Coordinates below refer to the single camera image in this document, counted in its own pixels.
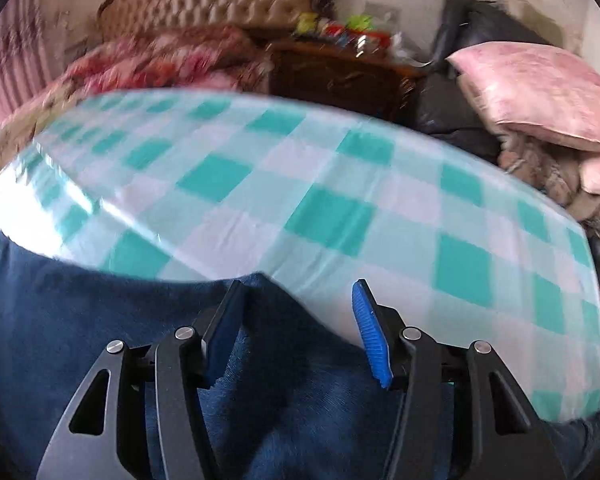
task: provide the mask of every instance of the checkered fabric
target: checkered fabric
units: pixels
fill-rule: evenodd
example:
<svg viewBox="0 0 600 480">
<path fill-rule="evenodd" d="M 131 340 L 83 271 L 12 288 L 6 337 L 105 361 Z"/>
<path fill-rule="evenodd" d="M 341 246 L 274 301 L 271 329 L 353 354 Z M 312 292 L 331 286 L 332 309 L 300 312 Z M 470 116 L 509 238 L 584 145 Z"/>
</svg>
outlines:
<svg viewBox="0 0 600 480">
<path fill-rule="evenodd" d="M 240 94 L 104 94 L 0 175 L 0 227 L 142 278 L 260 270 L 352 342 L 351 285 L 365 278 L 438 341 L 491 342 L 542 418 L 600 407 L 582 229 L 497 168 L 398 126 Z"/>
</svg>

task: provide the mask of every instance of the wooden nightstand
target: wooden nightstand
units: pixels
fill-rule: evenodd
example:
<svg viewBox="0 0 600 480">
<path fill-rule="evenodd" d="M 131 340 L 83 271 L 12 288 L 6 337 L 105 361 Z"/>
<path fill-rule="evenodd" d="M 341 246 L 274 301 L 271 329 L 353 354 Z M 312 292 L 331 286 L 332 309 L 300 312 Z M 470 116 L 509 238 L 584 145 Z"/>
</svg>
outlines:
<svg viewBox="0 0 600 480">
<path fill-rule="evenodd" d="M 272 95 L 335 106 L 393 121 L 424 74 L 375 56 L 356 57 L 328 44 L 277 41 L 267 47 L 274 65 Z"/>
</svg>

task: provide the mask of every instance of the pink curtain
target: pink curtain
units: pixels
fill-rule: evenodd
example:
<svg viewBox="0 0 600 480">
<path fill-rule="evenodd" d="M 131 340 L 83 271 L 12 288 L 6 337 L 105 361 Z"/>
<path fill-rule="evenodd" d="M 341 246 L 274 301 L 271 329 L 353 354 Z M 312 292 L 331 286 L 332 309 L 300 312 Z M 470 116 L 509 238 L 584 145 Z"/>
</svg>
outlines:
<svg viewBox="0 0 600 480">
<path fill-rule="evenodd" d="M 64 42 L 40 0 L 9 0 L 0 13 L 0 122 L 61 75 Z"/>
</svg>

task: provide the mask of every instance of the ironing board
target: ironing board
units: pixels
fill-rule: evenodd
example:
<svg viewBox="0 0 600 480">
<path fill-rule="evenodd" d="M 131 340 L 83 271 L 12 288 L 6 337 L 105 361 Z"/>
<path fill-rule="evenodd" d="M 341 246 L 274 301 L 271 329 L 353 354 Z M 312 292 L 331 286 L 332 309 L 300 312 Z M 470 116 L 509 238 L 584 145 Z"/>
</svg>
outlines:
<svg viewBox="0 0 600 480">
<path fill-rule="evenodd" d="M 158 280 L 261 271 L 360 344 L 351 285 L 439 342 L 487 340 L 540 417 L 600 407 L 600 294 L 579 225 L 442 142 L 277 98 L 90 98 L 0 174 L 34 252 Z"/>
</svg>

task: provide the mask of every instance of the floral blanket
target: floral blanket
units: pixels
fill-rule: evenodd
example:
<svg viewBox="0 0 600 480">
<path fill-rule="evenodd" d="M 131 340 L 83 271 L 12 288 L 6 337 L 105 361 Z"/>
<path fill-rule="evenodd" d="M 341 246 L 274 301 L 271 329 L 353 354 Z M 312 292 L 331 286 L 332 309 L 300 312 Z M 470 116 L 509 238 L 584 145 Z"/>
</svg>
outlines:
<svg viewBox="0 0 600 480">
<path fill-rule="evenodd" d="M 189 87 L 267 92 L 269 62 L 237 27 L 205 25 L 110 41 L 69 65 L 0 124 L 0 170 L 85 97 L 119 89 Z"/>
<path fill-rule="evenodd" d="M 254 91 L 267 72 L 264 53 L 243 31 L 206 25 L 110 41 L 70 65 L 61 81 L 84 95 L 161 87 Z"/>
</svg>

